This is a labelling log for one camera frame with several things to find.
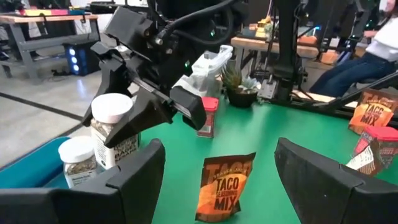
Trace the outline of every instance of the white jar lid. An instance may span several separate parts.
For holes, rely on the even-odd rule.
[[[131,108],[130,97],[120,93],[103,94],[91,102],[94,119],[106,124],[116,124]]]
[[[74,137],[62,143],[58,153],[63,162],[83,162],[94,155],[94,143],[89,136]]]

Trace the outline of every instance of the black robotic arm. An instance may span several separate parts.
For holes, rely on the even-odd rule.
[[[191,74],[190,66],[204,51],[216,51],[229,41],[247,11],[240,0],[161,0],[157,10],[161,16],[154,1],[148,5],[149,15],[119,7],[104,32],[132,51],[129,58],[101,42],[91,48],[101,60],[102,82],[96,96],[122,93],[131,97],[127,90],[130,84],[140,86],[135,105],[106,139],[108,147],[148,128],[172,123],[178,111],[185,123],[200,129],[206,121],[201,98],[173,86],[182,75]],[[227,21],[227,33],[221,38],[211,35],[215,25],[224,25],[214,23],[216,13]],[[83,125],[89,126],[92,118],[89,107]]]

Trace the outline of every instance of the concrete floor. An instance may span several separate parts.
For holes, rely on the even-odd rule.
[[[48,49],[39,54],[53,54],[62,50]],[[61,70],[66,66],[65,59],[41,65],[43,82],[39,85],[32,85],[26,72],[17,68],[12,68],[12,78],[0,74],[0,169],[59,135],[90,134],[88,129],[76,127],[80,123],[77,119],[25,104],[34,102],[74,117],[83,116],[98,90],[101,74],[95,72],[85,77],[51,75],[51,69]],[[131,92],[137,90],[135,85],[130,87]]]

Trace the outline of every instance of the jeans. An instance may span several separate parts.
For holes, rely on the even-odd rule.
[[[396,71],[394,62],[370,53],[349,60],[326,71],[310,88],[311,93],[325,96],[343,96],[354,83],[368,78],[383,78]]]

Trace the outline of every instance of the green tabletop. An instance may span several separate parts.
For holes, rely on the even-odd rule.
[[[240,198],[242,211],[225,223],[300,223],[275,167],[278,138],[285,137],[344,164],[350,160],[359,138],[347,128],[348,121],[344,119],[275,105],[243,110],[227,104],[220,102],[214,139],[197,137],[180,116],[172,125],[163,124],[143,133],[143,143],[159,138],[166,148],[154,224],[195,223],[204,158],[252,152],[257,154]]]

